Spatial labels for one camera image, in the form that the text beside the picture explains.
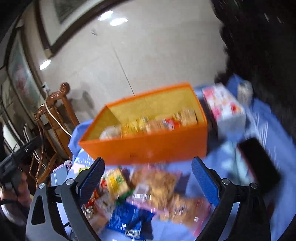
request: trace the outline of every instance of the blue snack bag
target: blue snack bag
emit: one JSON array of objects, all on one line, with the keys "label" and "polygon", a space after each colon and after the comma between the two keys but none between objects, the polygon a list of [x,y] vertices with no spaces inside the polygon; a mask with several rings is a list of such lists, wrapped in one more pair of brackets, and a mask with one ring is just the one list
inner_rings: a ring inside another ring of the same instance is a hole
[{"label": "blue snack bag", "polygon": [[125,202],[116,206],[106,228],[118,231],[135,240],[146,240],[147,234],[141,232],[142,225],[151,222],[153,216],[153,213]]}]

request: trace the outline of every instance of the wooden chair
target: wooden chair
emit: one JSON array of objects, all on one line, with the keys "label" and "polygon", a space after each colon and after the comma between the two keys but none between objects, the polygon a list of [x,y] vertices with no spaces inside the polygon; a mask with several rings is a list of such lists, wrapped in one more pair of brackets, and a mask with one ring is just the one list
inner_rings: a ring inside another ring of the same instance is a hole
[{"label": "wooden chair", "polygon": [[[49,142],[49,144],[51,145],[51,147],[54,151],[54,154],[50,157],[45,151],[46,144],[43,143],[43,145],[41,146],[41,154],[38,157],[36,157],[36,155],[32,156],[32,161],[31,161],[31,165],[29,168],[29,174],[35,180],[36,188],[38,187],[38,185],[40,183],[45,182],[48,175],[50,175],[52,173],[52,171],[62,163],[62,158],[59,156],[57,149],[56,149],[48,131],[44,127],[40,117],[41,117],[40,112],[35,114],[35,120],[37,121],[39,135],[44,140],[44,142],[45,142],[44,137],[46,137],[47,141]],[[36,173],[33,174],[32,171],[33,171],[33,165],[34,165],[35,160],[38,162],[38,167],[37,167]]]},{"label": "wooden chair", "polygon": [[[67,82],[62,83],[61,87],[58,91],[53,92],[52,94],[50,94],[48,96],[48,98],[46,99],[46,104],[47,107],[50,111],[50,113],[60,122],[60,124],[63,126],[64,129],[67,130],[67,127],[65,126],[65,123],[63,121],[62,116],[60,115],[60,113],[57,111],[57,108],[55,107],[55,103],[57,100],[62,100],[64,107],[67,111],[67,114],[69,116],[69,119],[71,120],[72,124],[74,126],[79,125],[79,121],[74,113],[74,110],[72,108],[72,105],[70,103],[70,101],[68,100],[66,94],[68,94],[70,91],[70,86]],[[36,180],[36,186],[42,182],[45,181],[45,179],[48,177],[48,175],[51,174],[51,172],[53,171],[53,169],[60,165],[60,163],[62,162],[62,158],[59,156],[57,149],[55,147],[55,144],[53,143],[47,129],[44,127],[42,120],[41,120],[41,116],[45,115],[46,118],[48,119],[48,122],[51,126],[51,128],[53,129],[57,140],[59,141],[62,149],[64,150],[64,152],[66,153],[67,157],[71,160],[72,159],[72,153],[70,151],[70,149],[68,148],[68,144],[70,141],[70,136],[68,136],[63,129],[58,125],[58,123],[53,119],[53,117],[48,113],[45,105],[41,105],[38,110],[37,113],[35,114],[35,120],[37,122],[37,127],[39,130],[39,135],[41,137],[45,136],[46,139],[48,140],[48,142],[50,143],[54,154],[53,156],[49,157],[47,156],[46,152],[45,152],[45,146],[42,145],[41,147],[41,157],[40,160],[38,162],[38,168],[36,171],[36,174],[34,176],[35,180]],[[32,174],[32,168],[33,168],[33,164],[34,164],[34,160],[36,158],[33,156],[32,158],[32,162],[31,162],[31,166],[30,166],[30,170],[29,173],[31,176],[33,176]]]},{"label": "wooden chair", "polygon": [[[66,109],[67,115],[72,122],[73,126],[76,127],[79,125],[79,121],[75,115],[75,112],[72,108],[70,101],[68,100],[66,94],[70,92],[70,86],[67,82],[62,83],[61,87],[58,91],[53,92],[48,96],[46,99],[46,104],[48,109],[50,110],[51,114],[60,122],[64,129],[67,130],[65,122],[61,116],[61,114],[57,111],[57,108],[54,106],[56,101],[61,100],[64,104]],[[52,118],[52,116],[47,112],[45,105],[40,106],[40,113],[45,114],[51,128],[54,131],[55,136],[57,137],[58,142],[60,143],[63,151],[67,155],[69,160],[72,160],[72,153],[68,148],[68,144],[70,141],[70,136],[66,134],[63,129],[58,125],[58,123]]]}]

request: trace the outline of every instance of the wall outlet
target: wall outlet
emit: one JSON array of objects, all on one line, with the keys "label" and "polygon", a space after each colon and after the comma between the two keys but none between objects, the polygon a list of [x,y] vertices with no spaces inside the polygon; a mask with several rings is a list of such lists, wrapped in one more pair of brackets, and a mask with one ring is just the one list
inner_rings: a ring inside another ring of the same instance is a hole
[{"label": "wall outlet", "polygon": [[48,85],[47,85],[46,82],[43,83],[43,85],[42,85],[42,89],[43,89],[43,91],[44,91],[45,93],[49,94],[50,89],[49,89],[49,87],[48,87]]}]

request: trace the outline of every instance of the small box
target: small box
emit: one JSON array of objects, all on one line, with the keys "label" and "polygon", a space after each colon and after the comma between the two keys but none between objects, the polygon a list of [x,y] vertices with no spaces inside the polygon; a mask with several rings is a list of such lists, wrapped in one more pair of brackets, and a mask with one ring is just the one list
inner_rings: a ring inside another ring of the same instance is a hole
[{"label": "small box", "polygon": [[[99,140],[102,131],[140,117],[168,116],[194,109],[198,124],[176,130],[136,134]],[[107,104],[89,126],[79,145],[93,158],[102,157],[107,165],[182,161],[207,152],[207,120],[190,84],[179,84]]]},{"label": "small box", "polygon": [[204,88],[202,92],[217,124],[219,138],[244,132],[246,112],[223,84]]}]

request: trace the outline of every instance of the blue gripper pad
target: blue gripper pad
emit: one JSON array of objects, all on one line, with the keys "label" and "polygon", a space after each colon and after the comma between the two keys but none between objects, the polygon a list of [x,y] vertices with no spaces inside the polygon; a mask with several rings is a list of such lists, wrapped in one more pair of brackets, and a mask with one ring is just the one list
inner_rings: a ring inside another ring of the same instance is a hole
[{"label": "blue gripper pad", "polygon": [[220,202],[219,190],[208,173],[208,169],[205,164],[199,157],[195,157],[192,160],[191,168],[208,202],[212,203],[215,207],[218,206]]},{"label": "blue gripper pad", "polygon": [[79,175],[82,175],[84,180],[79,184],[77,194],[79,196],[79,204],[85,204],[89,201],[95,188],[100,182],[102,175],[105,172],[105,162],[98,157],[88,170],[83,170]]}]

